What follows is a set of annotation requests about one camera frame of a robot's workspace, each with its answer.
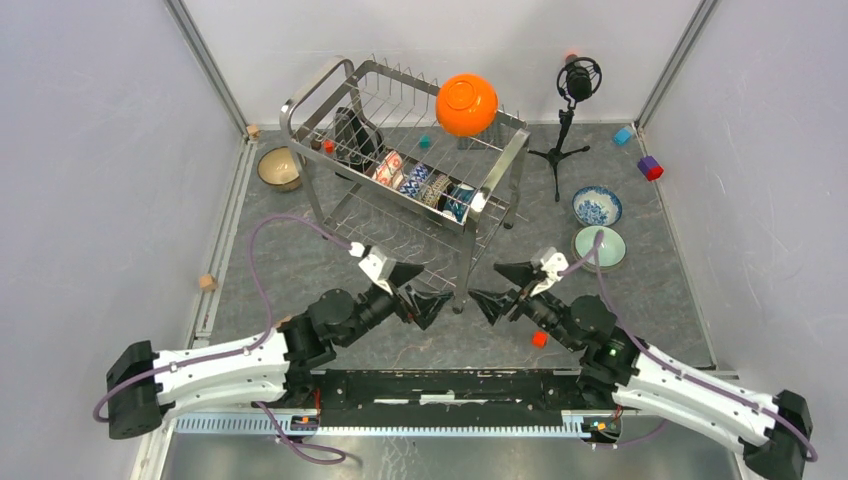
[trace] wire shelf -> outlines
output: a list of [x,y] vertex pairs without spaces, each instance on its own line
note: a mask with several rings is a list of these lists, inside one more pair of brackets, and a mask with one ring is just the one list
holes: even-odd
[[[323,103],[304,107],[308,117],[293,130],[294,111],[341,66],[341,84],[316,95]],[[427,273],[419,279],[437,290],[453,288],[458,310],[471,269],[498,227],[512,226],[529,133],[501,107],[489,129],[458,139],[436,120],[438,93],[437,80],[408,68],[373,56],[354,68],[337,57],[283,106],[280,123],[318,219],[350,240],[382,246],[398,261],[424,264]],[[332,148],[321,148],[325,143]],[[306,159],[354,182],[328,218]],[[507,170],[508,202],[493,195]]]

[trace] tripod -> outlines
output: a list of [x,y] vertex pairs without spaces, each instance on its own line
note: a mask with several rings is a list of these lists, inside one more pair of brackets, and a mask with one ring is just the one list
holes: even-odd
[[559,178],[557,177],[557,170],[559,167],[559,162],[574,155],[575,153],[580,152],[588,152],[589,146],[586,145],[583,148],[578,148],[577,150],[572,150],[570,152],[562,152],[562,144],[565,142],[565,136],[568,135],[568,130],[571,128],[571,121],[574,119],[574,105],[569,105],[567,111],[560,110],[559,111],[559,138],[557,139],[556,147],[548,150],[547,153],[540,152],[538,150],[530,150],[529,152],[533,155],[540,156],[548,161],[551,165],[551,169],[554,171],[554,191],[556,192],[554,195],[554,201],[559,202]]

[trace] metal dish rack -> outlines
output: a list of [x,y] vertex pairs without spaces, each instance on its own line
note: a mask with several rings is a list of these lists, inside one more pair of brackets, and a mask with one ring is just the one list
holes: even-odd
[[[327,80],[340,67],[344,67],[341,85],[326,98],[319,97],[323,102],[317,108],[307,109],[304,102],[315,103],[310,96],[331,88]],[[350,241],[391,251],[398,261],[424,264],[425,272],[417,280],[436,290],[453,288],[453,310],[459,313],[468,299],[472,269],[500,225],[512,228],[515,222],[530,133],[526,123],[502,108],[485,135],[466,137],[459,143],[436,121],[438,93],[438,81],[428,82],[423,74],[390,67],[373,56],[354,67],[352,61],[338,56],[283,105],[280,126],[297,159],[295,165],[317,220]],[[311,148],[316,140],[332,140],[333,116],[340,107],[352,109],[362,128],[367,125],[382,134],[385,151],[368,158],[373,163],[364,173],[337,161],[337,155],[346,153],[340,151],[345,145],[336,144],[332,154]],[[295,130],[292,117],[299,108],[306,110],[308,117],[300,112],[299,118],[306,120]],[[492,129],[500,129],[499,135],[491,135]],[[430,137],[429,148],[419,146],[422,135]],[[492,143],[492,137],[505,139],[505,145]],[[421,193],[409,197],[372,179],[389,150],[401,155],[406,173],[419,163],[426,165],[429,176],[423,184],[446,175],[453,184],[472,187],[471,200],[463,203],[467,213],[462,219],[422,203]],[[352,181],[350,191],[329,215],[321,209],[316,185],[305,168],[307,159]],[[507,170],[509,182],[498,190],[508,190],[508,202],[494,195]]]

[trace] white wall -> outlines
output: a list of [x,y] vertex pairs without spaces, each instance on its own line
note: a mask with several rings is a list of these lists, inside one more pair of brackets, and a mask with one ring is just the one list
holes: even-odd
[[604,72],[580,120],[632,120],[697,0],[186,0],[249,122],[279,126],[279,108],[332,55],[375,53],[444,82],[489,79],[507,110],[555,120],[568,49]]
[[159,1],[3,2],[0,63],[0,478],[126,478],[91,409],[184,341],[239,136]]
[[652,123],[649,151],[719,357],[807,397],[822,456],[848,449],[845,2],[719,4]]

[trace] beige bowl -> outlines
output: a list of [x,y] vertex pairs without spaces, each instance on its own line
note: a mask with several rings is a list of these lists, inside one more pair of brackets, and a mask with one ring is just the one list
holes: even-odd
[[275,148],[259,160],[259,178],[281,192],[290,192],[300,186],[300,174],[288,147]]

